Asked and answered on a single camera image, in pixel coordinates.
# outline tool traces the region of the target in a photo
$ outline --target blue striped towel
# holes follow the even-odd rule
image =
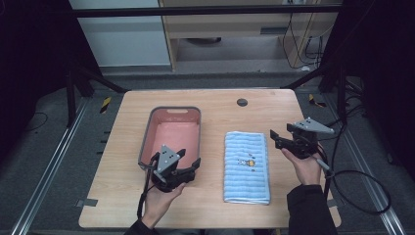
[[[265,134],[239,131],[226,133],[224,201],[268,205],[268,178]]]

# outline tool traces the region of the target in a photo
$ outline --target black wire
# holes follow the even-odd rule
[[[357,99],[357,100],[361,101],[362,97],[360,95],[352,95],[352,96],[349,96],[349,97],[346,98],[346,102],[351,100],[351,99]]]
[[[152,187],[150,187],[148,190],[147,190],[147,193],[152,189],[152,188],[154,188],[156,186],[156,184],[153,184],[152,185]]]
[[[327,158],[326,151],[320,145],[317,146],[317,150],[318,150],[318,154],[321,156],[324,163],[327,165],[328,164],[328,158]]]
[[[355,94],[355,95],[358,95],[358,96],[362,96],[363,95],[363,93],[361,92],[361,91],[356,91],[354,88],[352,88],[352,87],[345,87],[345,91],[348,93],[348,94]]]
[[[327,139],[319,139],[318,141],[325,141],[325,140],[333,140],[333,139],[337,139],[337,138],[339,138],[339,135],[341,135],[342,134],[342,131],[340,130],[339,131],[339,134],[337,135],[337,136],[335,136],[335,137],[332,137],[332,138],[327,138]]]
[[[150,164],[144,164],[143,162],[138,163],[138,165],[142,166],[144,169],[150,169],[153,168]]]
[[[293,32],[293,27],[292,27],[292,21],[293,21],[293,13],[290,13],[290,20],[288,22],[287,30],[286,30],[286,32],[284,33],[284,36],[283,36],[283,51],[284,51],[284,53],[286,55],[286,58],[287,58],[287,61],[288,61],[288,65],[290,66],[290,68],[291,69],[300,69],[300,68],[302,68],[304,66],[310,66],[310,65],[312,65],[312,63],[304,62],[302,60],[301,56],[300,56],[299,47],[298,47],[297,42],[296,42],[295,37],[294,37],[294,32]],[[292,34],[293,39],[294,39],[294,44],[296,45],[297,56],[304,63],[304,65],[302,65],[300,67],[293,67],[291,65],[291,63],[290,63],[290,60],[288,60],[288,54],[287,54],[287,51],[285,49],[285,38],[286,38],[286,35],[287,35],[287,32],[288,32],[289,28],[291,29],[291,34]]]
[[[318,42],[317,52],[315,52],[315,53],[309,53],[308,52],[308,47],[309,47],[310,42],[312,40],[312,36],[308,37],[307,44],[305,45],[305,49],[304,49],[305,56],[308,59],[314,60],[316,62],[315,64],[317,65],[317,67],[320,66],[321,58],[323,56],[323,52],[322,52],[323,51],[323,36],[319,36],[318,39],[319,39],[319,42]]]
[[[376,182],[379,186],[381,186],[381,188],[382,188],[382,190],[384,191],[384,193],[385,193],[385,195],[387,196],[387,198],[388,198],[388,203],[387,203],[387,205],[382,209],[382,210],[380,210],[380,211],[369,211],[369,210],[366,210],[366,209],[364,209],[363,207],[360,207],[360,206],[358,206],[356,203],[354,203],[352,200],[350,200],[348,197],[346,197],[346,195],[345,195],[345,193],[341,190],[341,188],[339,187],[339,185],[338,185],[338,183],[337,183],[337,181],[336,181],[336,177],[335,176],[339,176],[339,175],[341,175],[341,174],[346,174],[346,173],[357,173],[357,174],[361,174],[361,175],[363,175],[363,176],[365,176],[365,177],[368,177],[368,178],[370,178],[371,180],[373,180],[374,182]],[[336,172],[335,173],[335,175],[334,175],[334,177],[332,178],[332,180],[333,180],[333,184],[335,185],[335,187],[336,187],[336,190],[338,191],[338,193],[342,196],[342,198],[345,200],[345,201],[347,201],[348,203],[350,203],[354,208],[356,208],[356,209],[358,209],[358,210],[360,210],[360,211],[362,211],[362,212],[366,212],[366,213],[370,213],[370,214],[374,214],[374,215],[378,215],[378,214],[381,214],[381,213],[384,213],[384,212],[387,212],[390,208],[391,208],[391,205],[392,205],[392,197],[391,197],[391,194],[390,194],[390,192],[388,191],[388,189],[385,187],[385,185],[384,184],[382,184],[378,179],[376,179],[375,177],[373,177],[372,175],[370,175],[370,174],[367,174],[367,173],[365,173],[365,172],[362,172],[362,171],[359,171],[359,170],[353,170],[353,169],[346,169],[346,170],[340,170],[340,171],[338,171],[338,172]]]
[[[361,108],[363,108],[363,105],[358,105],[358,106],[352,108],[351,110],[349,110],[349,111],[346,112],[346,116],[348,118],[351,118],[352,116],[350,114],[352,112],[354,112],[355,110],[358,110],[358,109],[361,109]],[[329,123],[327,123],[325,125],[328,126],[328,127],[331,127],[331,126],[333,126],[334,124],[338,123],[341,120],[342,120],[341,118],[338,118],[338,119],[335,119],[334,121],[329,122]],[[333,137],[333,138],[329,138],[329,139],[320,139],[319,141],[322,141],[322,140],[330,140],[330,139],[335,139],[335,138],[337,138],[337,137]]]
[[[341,197],[345,201],[347,201],[349,204],[351,204],[354,208],[360,210],[361,212],[366,212],[366,213],[375,214],[375,215],[387,212],[390,209],[391,205],[392,205],[392,197],[391,197],[391,194],[388,191],[388,189],[385,187],[385,185],[383,185],[378,179],[376,179],[375,177],[373,177],[373,176],[371,176],[371,175],[369,175],[365,172],[359,171],[359,170],[346,169],[346,170],[340,170],[340,171],[335,172],[335,168],[334,168],[334,166],[335,166],[335,156],[336,156],[336,152],[337,152],[337,149],[338,149],[338,146],[339,146],[340,137],[345,132],[346,127],[347,127],[347,124],[343,124],[341,126],[341,129],[340,129],[340,132],[339,132],[338,136],[336,137],[336,142],[335,142],[335,146],[334,146],[334,149],[333,149],[333,154],[332,154],[332,158],[331,158],[331,162],[330,162],[330,171],[328,172],[329,177],[326,177],[326,180],[329,182],[329,184],[330,184],[330,180],[333,180],[333,184],[334,184],[336,190],[341,195]],[[362,174],[363,176],[366,176],[366,177],[370,178],[371,180],[373,180],[374,182],[376,182],[379,186],[381,186],[382,190],[384,191],[385,195],[387,196],[387,199],[388,199],[387,205],[380,211],[369,211],[369,210],[364,209],[363,207],[358,206],[356,203],[354,203],[351,199],[349,199],[345,195],[345,193],[339,187],[338,182],[336,181],[336,176],[339,176],[341,174],[347,174],[347,173]]]
[[[360,81],[360,86],[354,84],[353,82],[349,81],[346,78],[346,85],[348,87],[350,87],[351,91],[354,92],[355,94],[357,94],[357,95],[363,95],[363,90],[362,90],[363,87],[362,87],[361,79],[359,79],[359,81]]]
[[[31,128],[31,129],[26,129],[26,130],[25,130],[26,132],[29,132],[29,131],[32,131],[32,130],[35,130],[35,129],[38,129],[38,128],[42,127],[42,126],[46,123],[46,121],[48,121],[48,119],[49,119],[48,115],[46,115],[45,113],[42,113],[42,112],[37,112],[37,113],[35,113],[35,114],[36,114],[36,115],[43,115],[43,116],[45,116],[45,119],[44,119],[44,120],[43,120],[43,122],[42,122],[42,123],[40,123],[39,125],[37,125],[37,126],[35,126],[35,127]]]
[[[156,161],[159,158],[158,154],[155,154],[154,156],[152,156],[152,158],[150,159],[150,163],[149,164],[143,164],[142,165],[147,165],[147,175],[146,175],[146,181],[144,184],[144,188],[143,188],[143,193],[140,196],[140,201],[138,202],[138,208],[137,208],[137,217],[138,219],[141,219],[141,217],[143,216],[143,206],[144,206],[144,202],[146,201],[147,198],[147,193],[150,191],[150,189],[152,189],[155,185],[153,185],[152,187],[149,188],[149,183],[150,183],[150,178],[151,175],[153,174],[153,163],[154,161]]]
[[[356,106],[356,107],[354,107],[354,109],[353,110],[356,110],[356,111],[359,111],[359,110],[363,110],[364,109],[364,107],[363,107],[363,105],[358,105],[358,106]],[[347,115],[347,117],[348,118],[352,118],[352,117],[354,117],[355,115],[357,115],[358,114],[358,112],[355,112],[354,114],[352,114],[351,112]]]

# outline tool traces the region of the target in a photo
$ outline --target power cord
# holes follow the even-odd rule
[[[323,57],[323,36],[318,37],[318,49],[317,52],[309,53],[308,47],[310,45],[311,40],[314,39],[312,36],[310,36],[307,40],[307,44],[305,45],[304,54],[308,59],[314,60],[314,67],[317,69],[317,67],[320,65],[320,61]]]
[[[354,96],[348,97],[347,100],[352,99],[352,98],[356,98],[356,97],[354,97]],[[352,112],[354,112],[355,110],[361,109],[362,107],[363,106],[361,106],[361,105],[358,105],[358,106],[354,107],[353,109],[351,109],[350,111],[347,112],[347,115],[346,116],[348,118],[350,118],[350,114]],[[335,123],[339,122],[340,120],[341,119],[339,118],[339,119],[337,119],[335,121],[332,121],[331,123],[327,124],[327,126],[330,127],[330,126],[334,125]],[[362,212],[366,212],[366,213],[374,214],[374,215],[379,215],[381,213],[387,212],[391,208],[391,205],[392,205],[392,197],[391,197],[390,192],[385,187],[385,185],[382,184],[382,182],[380,182],[378,179],[376,179],[372,175],[367,174],[367,173],[362,172],[362,171],[359,171],[359,170],[345,169],[345,170],[335,171],[335,168],[334,168],[334,165],[335,165],[335,156],[336,156],[336,152],[337,152],[337,149],[338,149],[338,146],[339,146],[340,137],[345,132],[346,127],[347,127],[347,124],[346,123],[343,124],[341,126],[340,131],[339,131],[339,134],[335,137],[336,142],[335,142],[335,146],[334,146],[334,150],[333,150],[333,154],[332,154],[332,158],[331,158],[330,168],[329,169],[326,169],[324,171],[325,172],[325,176],[326,176],[326,185],[325,185],[325,188],[324,188],[324,195],[327,198],[328,191],[329,191],[329,187],[330,187],[330,182],[333,181],[333,184],[334,184],[336,190],[341,195],[341,197],[345,201],[347,201],[350,205],[352,205],[354,208],[356,208],[356,209],[358,209],[358,210],[360,210]],[[327,165],[328,164],[328,156],[324,152],[324,150],[323,151],[318,151],[318,154],[321,156],[322,160]],[[339,183],[336,180],[336,177],[339,176],[339,175],[342,175],[342,174],[359,174],[359,175],[364,176],[364,177],[367,177],[370,180],[372,180],[375,183],[377,183],[382,188],[382,190],[384,191],[384,193],[385,193],[385,195],[386,195],[386,197],[388,199],[387,205],[383,209],[381,209],[379,211],[370,211],[370,210],[364,209],[363,207],[358,206],[355,202],[353,202],[350,198],[348,198],[346,196],[346,194],[344,193],[344,191],[341,189],[341,187],[339,187]]]
[[[151,176],[153,174],[153,170],[154,170],[153,163],[154,163],[154,161],[157,161],[159,159],[159,157],[160,157],[160,153],[156,153],[150,159],[149,164],[143,164],[142,162],[140,162],[138,164],[140,166],[143,166],[147,170],[146,183],[145,183],[144,188],[143,188],[143,193],[140,196],[140,201],[138,202],[138,209],[137,209],[137,218],[138,219],[141,219],[142,216],[143,216],[143,206],[144,206],[144,202],[146,201],[146,198],[147,198],[147,193],[155,186],[155,185],[153,185],[152,187],[149,188],[150,178],[151,178]]]
[[[35,115],[43,115],[43,116],[45,116],[45,119],[43,120],[43,122],[42,123],[40,123],[39,125],[37,125],[37,126],[35,126],[35,127],[33,127],[33,128],[30,128],[30,129],[26,129],[25,130],[25,132],[29,132],[29,131],[32,131],[32,130],[36,130],[36,129],[38,129],[38,128],[40,128],[40,127],[42,127],[47,121],[48,121],[48,115],[46,115],[45,113],[42,113],[42,112],[36,112],[36,113],[34,113]]]
[[[284,54],[285,54],[285,56],[286,56],[286,58],[287,58],[288,65],[290,66],[290,68],[291,68],[291,69],[300,69],[300,68],[302,68],[302,67],[304,67],[304,66],[310,66],[310,65],[313,65],[313,63],[305,62],[305,61],[303,61],[303,60],[302,60],[302,58],[301,58],[301,55],[300,55],[300,50],[299,50],[299,46],[297,45],[297,42],[296,42],[295,37],[294,37],[294,32],[293,32],[293,27],[292,27],[292,21],[293,21],[293,13],[290,13],[290,20],[289,20],[289,22],[288,22],[287,30],[286,30],[286,32],[284,33],[284,37],[283,37],[283,50],[284,50]],[[286,35],[287,35],[287,33],[288,33],[289,28],[291,29],[291,35],[293,36],[293,39],[294,39],[294,45],[296,46],[297,56],[298,56],[298,58],[300,59],[300,61],[301,61],[302,63],[304,63],[304,65],[302,65],[302,66],[300,66],[300,67],[294,67],[293,65],[291,65],[290,60],[288,60],[288,54],[287,54],[287,51],[286,51],[286,49],[285,49],[285,38],[286,38]]]

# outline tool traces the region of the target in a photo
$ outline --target black cloth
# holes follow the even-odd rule
[[[156,235],[159,234],[155,229],[150,229],[141,220],[137,220],[124,233],[124,235]]]
[[[338,234],[320,185],[301,185],[287,195],[290,235]],[[124,235],[158,234],[137,220]]]
[[[102,76],[77,18],[43,14],[71,9],[69,0],[0,0],[0,165],[9,163],[37,101],[67,86],[69,64]]]

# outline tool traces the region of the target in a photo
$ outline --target gray floor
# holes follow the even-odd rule
[[[217,44],[201,44],[182,40],[176,71],[143,72],[139,76],[108,76],[108,79],[125,88],[140,89],[192,89],[192,88],[243,88],[279,87],[297,80],[305,74],[300,69],[292,70],[285,60],[284,52],[275,38],[222,38]],[[310,105],[308,94],[320,97],[315,89],[318,78],[299,88],[296,93],[304,117],[312,117],[321,123],[335,119],[330,109]],[[95,171],[105,149],[122,94],[116,94],[93,82],[96,92],[93,98],[78,98],[77,104],[85,102],[86,109],[78,129],[54,175],[50,188],[36,217],[30,226],[32,234],[122,234],[120,229],[85,230],[77,220],[81,208],[78,200],[87,197]],[[112,97],[105,114],[100,114],[106,97]],[[325,94],[322,101],[330,104],[336,92]],[[359,104],[350,100],[350,108]],[[47,168],[59,142],[66,131],[67,110],[65,90],[43,97],[37,112],[12,152],[13,161],[2,166],[0,178],[0,234],[9,234],[23,213],[37,183]],[[347,131],[355,143],[364,162],[390,190],[392,215],[406,234],[415,234],[415,183],[404,168],[388,164],[386,152],[369,120],[359,110],[348,119]],[[329,156],[335,141],[321,141]],[[350,138],[342,136],[336,154],[335,170],[359,169],[349,147]],[[360,176],[339,176],[339,185],[353,202],[373,210],[373,197]],[[332,192],[339,206],[342,225],[341,234],[405,234],[388,231],[384,216],[370,215],[358,211],[344,202],[332,185]]]

